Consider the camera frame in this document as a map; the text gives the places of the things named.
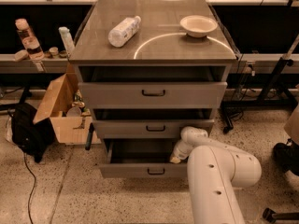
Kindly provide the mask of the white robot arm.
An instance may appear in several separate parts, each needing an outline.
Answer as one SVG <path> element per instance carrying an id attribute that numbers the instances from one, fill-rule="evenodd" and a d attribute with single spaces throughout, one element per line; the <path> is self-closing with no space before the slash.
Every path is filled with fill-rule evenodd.
<path id="1" fill-rule="evenodd" d="M 258 159 L 238 147 L 187 126 L 170 156 L 172 163 L 187 162 L 194 224 L 245 224 L 235 188 L 248 188 L 261 178 Z"/>

